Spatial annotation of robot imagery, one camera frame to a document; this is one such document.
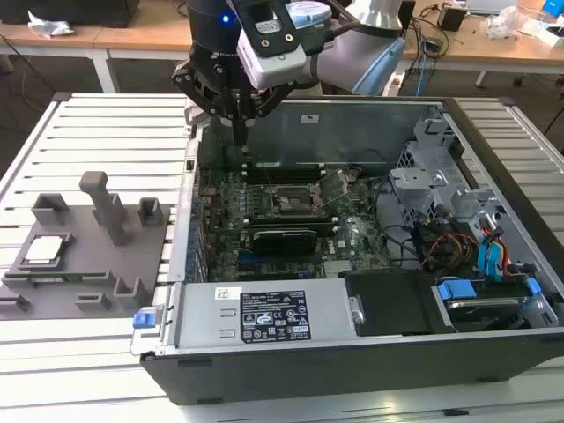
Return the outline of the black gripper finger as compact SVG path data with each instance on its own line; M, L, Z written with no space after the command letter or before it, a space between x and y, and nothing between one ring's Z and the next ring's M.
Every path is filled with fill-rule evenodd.
M293 83L277 85L265 90L241 87L241 146L248 141L248 124L257 117L267 116L293 90Z
M221 62L212 61L207 70L210 73L203 73L195 62L184 61L176 67L172 81L204 112L231 126L233 140L241 146L241 118L227 68Z

